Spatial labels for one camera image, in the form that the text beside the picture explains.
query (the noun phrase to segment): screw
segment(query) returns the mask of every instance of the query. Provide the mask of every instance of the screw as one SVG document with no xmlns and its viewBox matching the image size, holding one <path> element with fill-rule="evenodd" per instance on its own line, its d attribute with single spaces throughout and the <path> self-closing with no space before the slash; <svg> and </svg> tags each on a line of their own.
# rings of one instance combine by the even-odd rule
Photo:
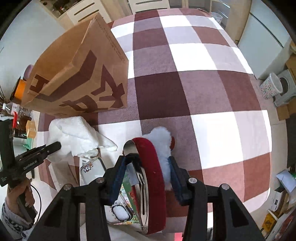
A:
<svg viewBox="0 0 296 241">
<path fill-rule="evenodd" d="M 72 185 L 71 184 L 65 184 L 63 186 L 63 188 L 64 188 L 64 190 L 69 191 L 72 188 Z"/>
<path fill-rule="evenodd" d="M 96 182 L 97 183 L 103 183 L 105 181 L 105 179 L 103 178 L 103 177 L 98 177 L 97 179 L 96 179 Z"/>
<path fill-rule="evenodd" d="M 190 183 L 197 183 L 197 179 L 194 178 L 194 177 L 189 178 L 188 181 L 189 181 Z"/>
<path fill-rule="evenodd" d="M 224 189 L 224 190 L 228 190 L 229 189 L 229 185 L 228 184 L 222 184 L 221 185 L 221 187 L 222 187 L 222 189 Z"/>
</svg>

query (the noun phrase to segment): human hand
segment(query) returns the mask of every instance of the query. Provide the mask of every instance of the human hand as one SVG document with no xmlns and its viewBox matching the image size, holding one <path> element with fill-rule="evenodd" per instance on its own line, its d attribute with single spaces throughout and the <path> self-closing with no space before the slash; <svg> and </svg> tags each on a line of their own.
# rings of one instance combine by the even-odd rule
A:
<svg viewBox="0 0 296 241">
<path fill-rule="evenodd" d="M 28 178 L 26 178 L 22 183 L 20 183 L 13 189 L 10 189 L 10 187 L 7 188 L 7 206 L 10 211 L 12 211 L 16 215 L 19 215 L 20 217 L 24 217 L 24 215 L 19 209 L 17 198 L 22 193 L 25 193 L 26 196 L 26 207 L 32 207 L 35 203 L 35 199 L 32 194 L 31 181 Z"/>
</svg>

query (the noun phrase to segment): sleeve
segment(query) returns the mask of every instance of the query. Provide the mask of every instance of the sleeve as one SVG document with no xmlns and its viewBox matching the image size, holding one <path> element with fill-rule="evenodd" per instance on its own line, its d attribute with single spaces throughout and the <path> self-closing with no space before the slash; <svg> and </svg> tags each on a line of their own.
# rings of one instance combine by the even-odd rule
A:
<svg viewBox="0 0 296 241">
<path fill-rule="evenodd" d="M 34 221 L 28 223 L 26 220 L 10 211 L 7 207 L 6 199 L 2 206 L 1 221 L 15 240 L 26 240 L 34 224 Z"/>
</svg>

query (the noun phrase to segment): printed logo on bag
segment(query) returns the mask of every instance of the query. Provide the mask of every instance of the printed logo on bag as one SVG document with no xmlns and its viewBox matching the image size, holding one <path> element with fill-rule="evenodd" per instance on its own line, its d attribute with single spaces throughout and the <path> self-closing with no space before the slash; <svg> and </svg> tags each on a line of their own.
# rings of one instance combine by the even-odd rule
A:
<svg viewBox="0 0 296 241">
<path fill-rule="evenodd" d="M 76 74 L 74 74 L 72 77 L 70 77 L 64 83 L 62 83 L 49 96 L 40 93 L 36 96 L 36 98 L 42 99 L 42 100 L 45 100 L 48 102 L 54 102 L 56 100 L 61 99 L 66 94 L 70 93 L 72 90 L 76 89 L 80 85 L 82 85 L 90 80 L 90 78 L 93 74 L 94 68 L 95 68 L 96 60 L 97 60 L 96 56 L 90 50 L 89 53 L 87 54 L 83 64 L 82 64 L 80 70 Z M 38 89 L 37 86 L 41 86 L 41 89 L 42 89 L 43 85 L 46 83 L 42 77 L 39 78 L 38 81 L 41 81 L 40 84 L 38 85 L 39 82 L 37 82 L 36 87 L 35 86 L 33 86 L 33 87 L 35 87 L 35 89 Z M 118 86 L 116 85 L 113 77 L 111 76 L 111 74 L 108 72 L 108 70 L 106 69 L 106 67 L 104 65 L 102 67 L 101 87 L 94 90 L 93 92 L 91 92 L 91 94 L 96 96 L 100 93 L 103 93 L 106 90 L 106 82 L 112 89 L 112 95 L 102 96 L 99 98 L 99 101 L 114 101 L 111 108 L 122 107 L 123 103 L 121 100 L 121 96 L 125 94 L 123 85 L 122 85 L 122 83 L 119 84 Z M 87 108 L 81 108 L 80 106 L 77 105 L 79 103 L 85 104 Z M 108 108 L 98 108 L 96 102 L 88 95 L 85 95 L 84 97 L 82 97 L 76 101 L 71 101 L 71 100 L 63 101 L 63 104 L 61 104 L 60 106 L 70 106 L 77 111 L 84 111 L 84 112 L 108 110 Z"/>
<path fill-rule="evenodd" d="M 34 91 L 36 93 L 39 93 L 42 90 L 43 86 L 49 82 L 49 80 L 41 77 L 38 74 L 35 75 L 34 79 L 37 79 L 36 86 L 31 85 L 30 90 L 32 90 L 32 91 Z"/>
</svg>

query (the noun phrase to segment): white towel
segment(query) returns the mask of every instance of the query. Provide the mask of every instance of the white towel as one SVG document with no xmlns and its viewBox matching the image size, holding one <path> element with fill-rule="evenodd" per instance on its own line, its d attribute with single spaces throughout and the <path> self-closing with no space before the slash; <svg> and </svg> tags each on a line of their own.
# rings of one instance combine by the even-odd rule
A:
<svg viewBox="0 0 296 241">
<path fill-rule="evenodd" d="M 116 151 L 117 145 L 101 135 L 81 116 L 55 119 L 49 125 L 47 145 L 56 141 L 61 143 L 61 149 L 48 156 L 51 162 L 59 162 L 71 153 L 72 156 L 96 156 L 96 148 Z"/>
</svg>

